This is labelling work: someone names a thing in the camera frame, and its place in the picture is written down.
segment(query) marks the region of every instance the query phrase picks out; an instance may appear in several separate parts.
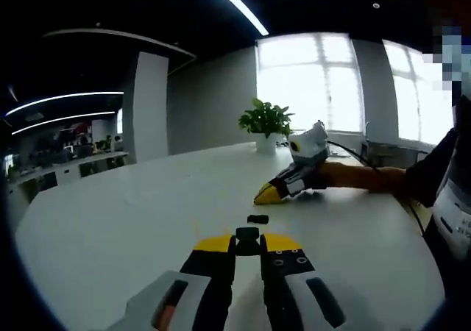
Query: table surface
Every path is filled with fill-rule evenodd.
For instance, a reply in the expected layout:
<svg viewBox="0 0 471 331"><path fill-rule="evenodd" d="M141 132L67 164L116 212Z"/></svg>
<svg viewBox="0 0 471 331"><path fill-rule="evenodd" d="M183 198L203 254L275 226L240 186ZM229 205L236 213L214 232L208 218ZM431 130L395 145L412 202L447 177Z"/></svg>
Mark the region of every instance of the table surface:
<svg viewBox="0 0 471 331"><path fill-rule="evenodd" d="M81 164L85 163L91 163L91 162L96 162L97 160L106 160L108 158L114 158L114 157L121 157L121 156L127 156L127 152L110 152L110 153L102 153L102 154L95 154L93 156L85 157L85 158L79 158L77 160L71 160L70 162L59 164L59 165L53 165L48 168L42 168L37 171L34 171L32 173L29 173L25 175L24 177L19 177L17 181L15 181L13 184L14 185L19 185L24 182L27 182L28 180L34 179L41 177L45 174L55 172L60 169L68 168L71 166L78 166Z"/></svg>
<svg viewBox="0 0 471 331"><path fill-rule="evenodd" d="M265 157L244 143L58 186L29 206L15 234L18 252L68 329L100 329L164 271L179 271L199 239L235 234L248 215L267 214L261 233L287 234L301 244L347 307L347 320L366 321L357 330L420 327L444 291L432 254L399 203L387 194L328 188L254 206L262 184L290 162L288 149ZM243 312L261 304L259 270L258 258L238 257L226 330L248 330L241 325L246 320L255 325ZM269 330L259 316L257 328Z"/></svg>

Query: white pot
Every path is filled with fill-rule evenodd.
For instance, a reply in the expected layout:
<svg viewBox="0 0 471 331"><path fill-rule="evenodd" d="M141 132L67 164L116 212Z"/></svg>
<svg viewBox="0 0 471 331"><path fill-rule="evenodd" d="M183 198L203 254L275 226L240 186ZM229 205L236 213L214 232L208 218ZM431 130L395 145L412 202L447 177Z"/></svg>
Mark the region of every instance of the white pot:
<svg viewBox="0 0 471 331"><path fill-rule="evenodd" d="M253 134L255 136L255 143L257 145L257 152L261 154L273 155L276 153L276 134L270 134L268 138L265 134Z"/></svg>

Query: dark ceiling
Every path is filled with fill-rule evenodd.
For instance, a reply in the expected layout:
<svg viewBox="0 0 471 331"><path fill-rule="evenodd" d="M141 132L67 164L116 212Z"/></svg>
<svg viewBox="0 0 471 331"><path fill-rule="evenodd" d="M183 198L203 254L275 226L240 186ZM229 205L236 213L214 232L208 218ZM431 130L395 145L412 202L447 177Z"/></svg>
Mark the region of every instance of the dark ceiling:
<svg viewBox="0 0 471 331"><path fill-rule="evenodd" d="M11 126L11 130L15 131L32 124L67 116L104 112L117 113L121 107L122 95L78 96L35 104L14 112L7 116L6 120Z"/></svg>
<svg viewBox="0 0 471 331"><path fill-rule="evenodd" d="M430 50L431 12L424 0L242 0L269 36L297 32L349 32L357 38L394 40ZM379 3L380 9L372 8ZM254 44L261 37L228 0L2 0L0 111L67 93L122 89L137 51L161 53L129 38L75 33L44 37L61 29L101 28L152 38L197 56L197 62ZM164 51L170 69L191 58ZM19 103L13 100L8 87ZM99 98L82 107L99 109ZM77 109L70 99L47 102L47 116Z"/></svg>

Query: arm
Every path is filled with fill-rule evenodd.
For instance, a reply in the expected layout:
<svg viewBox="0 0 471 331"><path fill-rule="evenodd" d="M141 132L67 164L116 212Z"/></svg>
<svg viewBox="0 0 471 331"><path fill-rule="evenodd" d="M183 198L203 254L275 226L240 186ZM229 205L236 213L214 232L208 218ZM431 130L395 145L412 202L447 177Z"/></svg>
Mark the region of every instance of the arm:
<svg viewBox="0 0 471 331"><path fill-rule="evenodd" d="M325 162L317 168L317 171L327 178L327 186L330 187L367 189L409 196L424 206L431 207L447 171L457 137L457 132L454 129L450 130L424 160L407 170L384 167L378 168L382 173L379 174L369 167Z"/></svg>
<svg viewBox="0 0 471 331"><path fill-rule="evenodd" d="M357 188L374 192L396 193L406 183L404 169L384 167L378 170L382 174L370 167L335 162L324 162L318 167L319 173L329 178L328 186L334 188Z"/></svg>

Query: green leaves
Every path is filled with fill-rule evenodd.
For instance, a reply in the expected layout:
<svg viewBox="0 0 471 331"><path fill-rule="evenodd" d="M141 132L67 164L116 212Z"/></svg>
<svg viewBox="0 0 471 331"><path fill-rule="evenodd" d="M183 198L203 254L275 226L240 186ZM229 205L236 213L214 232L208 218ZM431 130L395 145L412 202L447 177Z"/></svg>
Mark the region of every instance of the green leaves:
<svg viewBox="0 0 471 331"><path fill-rule="evenodd" d="M252 104L255 106L255 108L258 109L261 109L263 107L263 102L258 98L252 99Z"/></svg>
<svg viewBox="0 0 471 331"><path fill-rule="evenodd" d="M291 132L289 118L293 113L285 114L288 107L280 108L278 105L263 103L260 99L252 100L254 110L246 110L239 118L238 124L241 129L246 129L249 133L263 133L266 137L270 134L283 134L288 136Z"/></svg>

